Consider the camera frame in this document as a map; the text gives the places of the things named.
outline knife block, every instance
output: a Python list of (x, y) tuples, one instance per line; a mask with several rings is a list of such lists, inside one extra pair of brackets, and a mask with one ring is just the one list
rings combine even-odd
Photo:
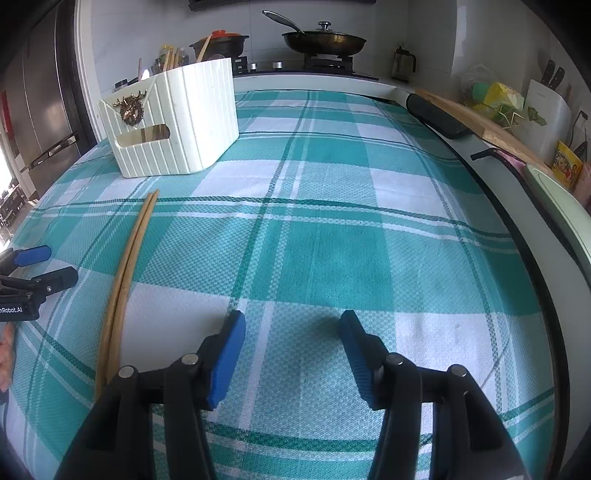
[(515, 136), (551, 166), (558, 142), (564, 141), (569, 131), (569, 106), (554, 90), (530, 80), (523, 117), (525, 120), (515, 128)]

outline chopsticks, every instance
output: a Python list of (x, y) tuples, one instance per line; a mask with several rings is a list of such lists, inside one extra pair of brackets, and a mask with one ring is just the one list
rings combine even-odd
[(113, 289), (107, 304), (103, 329), (100, 335), (99, 353), (95, 374), (95, 400), (100, 397), (107, 383), (119, 370), (121, 353), (121, 332), (125, 319), (125, 308), (134, 276), (139, 249), (144, 240), (159, 190), (146, 197), (119, 260)]
[(181, 58), (181, 49), (177, 48), (176, 51), (173, 50), (174, 49), (169, 49), (166, 52), (166, 56), (164, 57), (164, 65), (162, 67), (163, 72), (167, 72), (178, 67), (178, 63)]

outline refrigerator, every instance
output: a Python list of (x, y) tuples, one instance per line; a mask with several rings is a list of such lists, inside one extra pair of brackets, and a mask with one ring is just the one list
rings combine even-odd
[(4, 75), (21, 172), (39, 198), (96, 143), (81, 91), (76, 95), (73, 4), (60, 3), (37, 24)]

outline human hand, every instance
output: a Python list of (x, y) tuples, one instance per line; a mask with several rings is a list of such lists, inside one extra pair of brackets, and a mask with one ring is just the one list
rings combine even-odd
[(5, 392), (12, 385), (14, 368), (14, 324), (4, 326), (4, 339), (0, 342), (0, 391)]

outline tablecloth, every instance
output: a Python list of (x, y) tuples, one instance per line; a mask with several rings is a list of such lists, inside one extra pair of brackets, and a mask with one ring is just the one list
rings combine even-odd
[[(51, 478), (93, 402), (113, 276), (143, 198), (160, 196), (125, 316), (121, 363), (196, 351), (247, 319), (228, 396), (206, 417), (220, 479), (362, 479), (382, 412), (361, 400), (337, 332), (354, 309), (421, 367), (465, 365), (543, 474), (554, 427), (540, 306), (516, 246), (463, 164), (398, 105), (339, 92), (236, 95), (240, 136), (205, 171), (124, 179), (98, 144), (44, 195), (12, 246), (47, 244), (75, 287), (18, 325), (8, 438)], [(423, 408), (417, 478), (428, 476)], [(166, 478), (161, 406), (154, 455)]]

